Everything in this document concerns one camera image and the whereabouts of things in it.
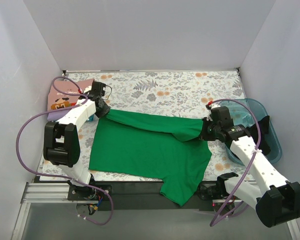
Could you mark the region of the green t shirt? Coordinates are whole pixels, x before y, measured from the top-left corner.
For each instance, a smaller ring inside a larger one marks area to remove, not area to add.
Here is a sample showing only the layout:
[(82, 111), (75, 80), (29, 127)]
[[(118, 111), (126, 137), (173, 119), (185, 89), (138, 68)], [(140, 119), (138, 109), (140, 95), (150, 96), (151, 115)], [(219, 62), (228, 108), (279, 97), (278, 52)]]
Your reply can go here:
[(112, 109), (96, 127), (88, 168), (163, 181), (160, 193), (183, 206), (204, 178), (212, 153), (201, 119)]

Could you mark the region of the black t shirt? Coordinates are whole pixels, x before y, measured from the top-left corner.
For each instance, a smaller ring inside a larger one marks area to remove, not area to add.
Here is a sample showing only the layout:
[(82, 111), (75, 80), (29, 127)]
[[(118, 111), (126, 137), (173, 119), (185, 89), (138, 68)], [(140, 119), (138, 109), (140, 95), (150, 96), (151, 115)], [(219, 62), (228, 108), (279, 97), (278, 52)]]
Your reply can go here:
[[(258, 121), (258, 125), (260, 128), (260, 134), (261, 134), (261, 140), (259, 144), (259, 149), (262, 151), (262, 153), (267, 156), (271, 152), (271, 148), (266, 142), (265, 136), (269, 133), (269, 128), (270, 128), (270, 116), (266, 115), (263, 117), (261, 120)], [(258, 142), (258, 130), (256, 124), (252, 126), (247, 126), (246, 129), (250, 133), (251, 137), (254, 140), (254, 143), (257, 144)]]

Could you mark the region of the lilac folded t shirt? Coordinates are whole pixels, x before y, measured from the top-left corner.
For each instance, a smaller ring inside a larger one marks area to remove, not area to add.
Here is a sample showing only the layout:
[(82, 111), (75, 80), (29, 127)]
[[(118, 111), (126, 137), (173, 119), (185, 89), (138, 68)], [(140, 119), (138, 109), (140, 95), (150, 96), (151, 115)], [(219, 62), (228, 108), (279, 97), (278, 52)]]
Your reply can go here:
[(57, 112), (50, 112), (47, 116), (47, 120), (50, 121), (58, 121), (59, 119), (63, 118), (69, 110), (62, 110)]

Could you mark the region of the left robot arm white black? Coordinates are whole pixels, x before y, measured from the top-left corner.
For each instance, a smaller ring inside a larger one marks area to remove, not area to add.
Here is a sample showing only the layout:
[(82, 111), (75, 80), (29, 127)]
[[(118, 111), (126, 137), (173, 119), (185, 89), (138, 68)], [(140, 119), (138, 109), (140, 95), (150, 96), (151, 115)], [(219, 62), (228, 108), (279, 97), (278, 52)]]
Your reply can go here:
[(80, 187), (79, 194), (85, 200), (93, 199), (97, 191), (90, 183), (92, 175), (79, 160), (79, 130), (90, 117), (95, 115), (100, 119), (109, 113), (110, 107), (104, 100), (106, 88), (109, 86), (94, 80), (84, 90), (84, 96), (78, 98), (77, 107), (62, 118), (49, 121), (44, 128), (44, 159), (62, 169), (69, 181)]

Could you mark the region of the pink folded printed t shirt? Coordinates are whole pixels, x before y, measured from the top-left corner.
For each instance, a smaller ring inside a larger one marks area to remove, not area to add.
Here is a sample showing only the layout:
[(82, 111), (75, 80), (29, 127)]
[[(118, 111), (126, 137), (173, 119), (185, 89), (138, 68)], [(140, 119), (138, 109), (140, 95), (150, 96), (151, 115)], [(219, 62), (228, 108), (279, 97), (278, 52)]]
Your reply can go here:
[(78, 96), (72, 96), (78, 94), (79, 90), (83, 91), (87, 86), (92, 85), (93, 78), (80, 80), (76, 86), (69, 80), (56, 80), (54, 86), (64, 93), (57, 91), (53, 86), (50, 88), (50, 92), (47, 97), (47, 110), (57, 110), (74, 106), (78, 101)]

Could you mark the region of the blue transparent plastic bin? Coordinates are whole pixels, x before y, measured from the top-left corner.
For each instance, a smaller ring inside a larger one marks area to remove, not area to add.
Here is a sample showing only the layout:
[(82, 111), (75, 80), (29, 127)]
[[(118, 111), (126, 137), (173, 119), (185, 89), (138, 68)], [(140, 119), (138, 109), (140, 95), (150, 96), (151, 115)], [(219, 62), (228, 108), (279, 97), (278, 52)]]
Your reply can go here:
[[(270, 117), (265, 107), (259, 101), (252, 98), (239, 99), (237, 102), (223, 100), (218, 104), (229, 109), (234, 125), (243, 125), (246, 129), (256, 124), (255, 119), (260, 121), (265, 116)], [(271, 151), (268, 155), (264, 156), (271, 164), (275, 164), (282, 157), (282, 148), (271, 120), (269, 120), (269, 133), (265, 135), (265, 140), (270, 146)]]

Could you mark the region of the aluminium frame rail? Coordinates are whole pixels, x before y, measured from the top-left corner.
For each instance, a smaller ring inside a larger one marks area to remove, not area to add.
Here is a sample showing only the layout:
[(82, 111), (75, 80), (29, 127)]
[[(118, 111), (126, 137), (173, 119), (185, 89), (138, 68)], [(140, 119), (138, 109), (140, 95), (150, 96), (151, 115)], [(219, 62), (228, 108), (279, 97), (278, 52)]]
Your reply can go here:
[[(214, 211), (198, 209), (114, 209), (104, 226), (79, 218), (88, 205), (68, 200), (70, 186), (61, 181), (27, 183), (15, 224), (15, 240), (300, 240), (295, 220), (273, 228), (265, 227), (253, 209), (209, 223)], [(109, 210), (97, 210), (94, 220), (105, 221)]]

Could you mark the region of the floral patterned table mat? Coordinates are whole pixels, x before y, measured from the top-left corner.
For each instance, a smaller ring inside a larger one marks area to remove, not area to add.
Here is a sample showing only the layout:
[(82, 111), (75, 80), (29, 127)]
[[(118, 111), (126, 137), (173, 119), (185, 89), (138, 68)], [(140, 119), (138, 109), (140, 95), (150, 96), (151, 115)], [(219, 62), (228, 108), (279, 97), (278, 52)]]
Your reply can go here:
[[(106, 104), (111, 109), (152, 115), (203, 118), (205, 105), (218, 99), (244, 99), (246, 94), (236, 70), (233, 71), (126, 71), (67, 73), (75, 82), (94, 79), (112, 87), (106, 89)], [(87, 169), (98, 119), (86, 122), (79, 130), (80, 161)], [(245, 167), (232, 162), (219, 141), (208, 142), (212, 156), (203, 180), (235, 172), (241, 176)], [(90, 171), (97, 181), (158, 181), (158, 179), (123, 173)]]

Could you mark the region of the teal folded t shirt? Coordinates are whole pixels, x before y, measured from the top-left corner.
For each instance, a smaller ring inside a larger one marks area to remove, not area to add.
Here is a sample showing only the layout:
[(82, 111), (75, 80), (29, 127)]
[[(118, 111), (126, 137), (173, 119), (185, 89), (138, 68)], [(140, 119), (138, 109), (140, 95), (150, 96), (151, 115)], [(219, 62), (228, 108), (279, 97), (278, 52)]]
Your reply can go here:
[(92, 121), (94, 120), (94, 117), (95, 117), (95, 115), (92, 114), (92, 115), (87, 119), (87, 121), (88, 121), (88, 122), (92, 122)]

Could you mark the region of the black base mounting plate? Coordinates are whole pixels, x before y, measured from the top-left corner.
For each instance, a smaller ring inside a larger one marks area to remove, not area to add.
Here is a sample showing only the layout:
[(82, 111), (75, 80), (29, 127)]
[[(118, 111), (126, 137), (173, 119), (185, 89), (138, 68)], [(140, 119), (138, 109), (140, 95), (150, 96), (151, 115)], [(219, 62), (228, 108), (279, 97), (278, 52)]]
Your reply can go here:
[(90, 205), (90, 211), (93, 211), (93, 207), (98, 207), (99, 211), (111, 209), (110, 200), (104, 192), (111, 196), (116, 210), (216, 211), (226, 200), (226, 197), (221, 195), (216, 181), (202, 181), (183, 206), (179, 206), (160, 193), (163, 186), (160, 181), (99, 181), (95, 186), (101, 190), (69, 183), (67, 200)]

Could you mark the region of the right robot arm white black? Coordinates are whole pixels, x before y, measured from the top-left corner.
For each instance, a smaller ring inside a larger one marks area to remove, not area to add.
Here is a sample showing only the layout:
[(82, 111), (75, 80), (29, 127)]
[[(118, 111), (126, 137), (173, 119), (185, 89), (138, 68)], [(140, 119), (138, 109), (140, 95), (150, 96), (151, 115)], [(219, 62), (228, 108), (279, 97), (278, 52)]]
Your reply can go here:
[(300, 218), (300, 184), (290, 182), (273, 167), (249, 131), (241, 124), (234, 124), (226, 106), (210, 102), (206, 108), (210, 115), (203, 118), (199, 139), (224, 143), (256, 182), (256, 185), (245, 182), (244, 176), (234, 172), (218, 176), (216, 192), (226, 201), (217, 214), (235, 196), (252, 207), (268, 228)]

